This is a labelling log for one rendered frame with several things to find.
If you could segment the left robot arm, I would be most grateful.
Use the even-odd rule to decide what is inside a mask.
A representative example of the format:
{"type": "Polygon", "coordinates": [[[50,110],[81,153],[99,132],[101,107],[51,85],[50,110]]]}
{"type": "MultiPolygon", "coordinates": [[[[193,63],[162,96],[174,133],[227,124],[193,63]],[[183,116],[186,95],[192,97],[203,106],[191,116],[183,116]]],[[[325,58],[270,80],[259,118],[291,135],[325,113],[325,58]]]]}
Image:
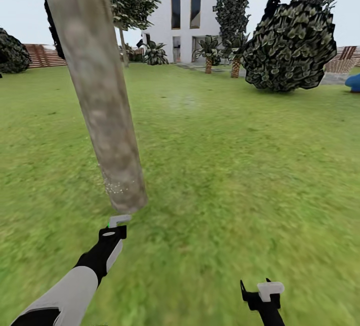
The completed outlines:
{"type": "Polygon", "coordinates": [[[80,326],[89,304],[123,249],[131,215],[110,218],[100,240],[53,288],[30,304],[12,326],[80,326]]]}

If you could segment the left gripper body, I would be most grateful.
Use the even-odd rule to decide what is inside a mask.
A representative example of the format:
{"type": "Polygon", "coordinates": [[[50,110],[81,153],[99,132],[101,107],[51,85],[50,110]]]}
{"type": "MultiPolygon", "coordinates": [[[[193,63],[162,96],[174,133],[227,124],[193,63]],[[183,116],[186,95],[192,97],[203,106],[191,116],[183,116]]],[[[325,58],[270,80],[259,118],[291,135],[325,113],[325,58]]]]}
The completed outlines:
{"type": "Polygon", "coordinates": [[[122,226],[118,226],[116,228],[111,228],[111,229],[108,227],[101,229],[98,233],[99,238],[101,238],[104,233],[110,232],[110,231],[116,231],[122,240],[127,237],[127,226],[122,225],[122,226]]]}

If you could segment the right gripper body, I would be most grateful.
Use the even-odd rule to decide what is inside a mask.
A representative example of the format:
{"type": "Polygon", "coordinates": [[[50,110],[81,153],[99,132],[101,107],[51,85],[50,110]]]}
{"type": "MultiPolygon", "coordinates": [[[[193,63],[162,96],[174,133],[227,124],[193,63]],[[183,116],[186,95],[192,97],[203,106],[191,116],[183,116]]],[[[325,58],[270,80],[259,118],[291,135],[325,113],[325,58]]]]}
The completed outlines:
{"type": "Polygon", "coordinates": [[[278,309],[281,307],[280,297],[273,293],[269,295],[270,302],[263,302],[257,292],[247,293],[248,306],[251,311],[259,311],[261,319],[264,321],[269,315],[280,315],[278,309]]]}

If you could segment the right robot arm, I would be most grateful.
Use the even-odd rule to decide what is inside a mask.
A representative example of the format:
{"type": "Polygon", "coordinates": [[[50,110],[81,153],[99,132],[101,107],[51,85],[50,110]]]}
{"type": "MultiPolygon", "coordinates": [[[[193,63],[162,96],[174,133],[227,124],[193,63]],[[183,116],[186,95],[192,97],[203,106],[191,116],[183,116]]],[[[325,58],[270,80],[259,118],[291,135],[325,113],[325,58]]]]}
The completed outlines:
{"type": "Polygon", "coordinates": [[[257,285],[259,293],[247,292],[242,288],[242,298],[248,302],[251,311],[259,311],[264,326],[285,326],[278,309],[281,307],[280,294],[285,290],[285,286],[280,281],[260,282],[257,285]]]}

